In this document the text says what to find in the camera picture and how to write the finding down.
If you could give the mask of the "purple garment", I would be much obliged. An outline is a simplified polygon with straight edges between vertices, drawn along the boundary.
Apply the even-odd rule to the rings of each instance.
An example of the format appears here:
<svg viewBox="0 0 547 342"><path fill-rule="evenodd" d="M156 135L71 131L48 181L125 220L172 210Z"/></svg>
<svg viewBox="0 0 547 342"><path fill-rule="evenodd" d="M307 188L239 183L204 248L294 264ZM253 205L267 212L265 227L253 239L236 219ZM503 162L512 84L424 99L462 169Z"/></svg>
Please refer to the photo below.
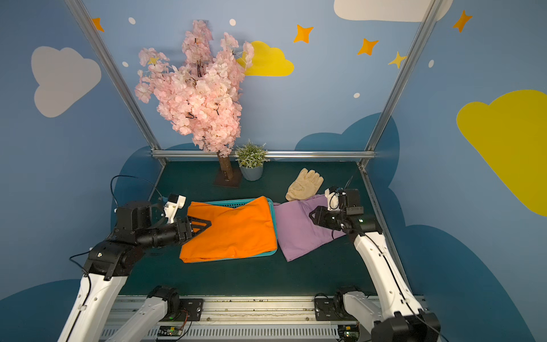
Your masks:
<svg viewBox="0 0 547 342"><path fill-rule="evenodd" d="M345 234L314 225L309 213L327 206L324 195L274 205L277 239L287 262L292 262Z"/></svg>

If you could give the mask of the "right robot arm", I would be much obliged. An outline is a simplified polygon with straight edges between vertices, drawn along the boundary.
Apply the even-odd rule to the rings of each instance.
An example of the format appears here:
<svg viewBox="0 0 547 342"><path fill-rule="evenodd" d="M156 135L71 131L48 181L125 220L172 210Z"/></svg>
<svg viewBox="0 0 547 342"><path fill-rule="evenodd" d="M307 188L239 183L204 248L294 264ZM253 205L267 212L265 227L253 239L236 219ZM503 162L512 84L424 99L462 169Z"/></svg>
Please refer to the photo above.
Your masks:
<svg viewBox="0 0 547 342"><path fill-rule="evenodd" d="M363 210L329 211L318 206L309 213L313 224L342 231L364 261L379 304L360 290L342 291L340 307L370 335L369 341L438 341L441 325L437 316L423 309L395 265L377 219L361 217Z"/></svg>

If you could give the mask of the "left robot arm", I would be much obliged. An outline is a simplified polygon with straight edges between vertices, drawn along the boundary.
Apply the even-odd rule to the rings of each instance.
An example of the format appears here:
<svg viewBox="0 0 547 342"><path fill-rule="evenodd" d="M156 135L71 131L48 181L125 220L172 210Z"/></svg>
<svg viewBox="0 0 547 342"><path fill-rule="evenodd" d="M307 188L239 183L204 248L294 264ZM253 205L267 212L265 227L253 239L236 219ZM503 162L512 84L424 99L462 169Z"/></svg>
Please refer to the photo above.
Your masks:
<svg viewBox="0 0 547 342"><path fill-rule="evenodd" d="M113 232L88 252L78 297L59 341L97 341L115 298L145 252L183 245L212 226L195 217L152 223L153 206L135 201L116 210Z"/></svg>

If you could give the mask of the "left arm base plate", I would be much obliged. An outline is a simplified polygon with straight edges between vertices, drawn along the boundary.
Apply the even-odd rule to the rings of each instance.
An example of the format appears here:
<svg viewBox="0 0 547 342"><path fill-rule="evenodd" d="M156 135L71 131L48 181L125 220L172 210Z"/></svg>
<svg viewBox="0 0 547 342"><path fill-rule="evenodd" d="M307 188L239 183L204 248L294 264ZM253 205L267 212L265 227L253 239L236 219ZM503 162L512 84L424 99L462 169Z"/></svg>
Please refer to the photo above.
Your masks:
<svg viewBox="0 0 547 342"><path fill-rule="evenodd" d="M199 321L205 301L197 298L182 298L168 303L168 313L161 322Z"/></svg>

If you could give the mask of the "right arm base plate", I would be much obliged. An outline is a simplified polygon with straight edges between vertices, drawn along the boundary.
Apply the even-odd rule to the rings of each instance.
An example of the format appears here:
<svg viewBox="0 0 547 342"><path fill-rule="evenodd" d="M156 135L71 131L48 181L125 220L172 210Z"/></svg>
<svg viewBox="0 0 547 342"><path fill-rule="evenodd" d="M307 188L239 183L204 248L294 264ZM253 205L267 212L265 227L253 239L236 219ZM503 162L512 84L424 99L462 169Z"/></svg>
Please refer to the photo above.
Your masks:
<svg viewBox="0 0 547 342"><path fill-rule="evenodd" d="M355 321L343 306L345 294L329 297L325 294L316 294L313 298L314 312L317 321Z"/></svg>

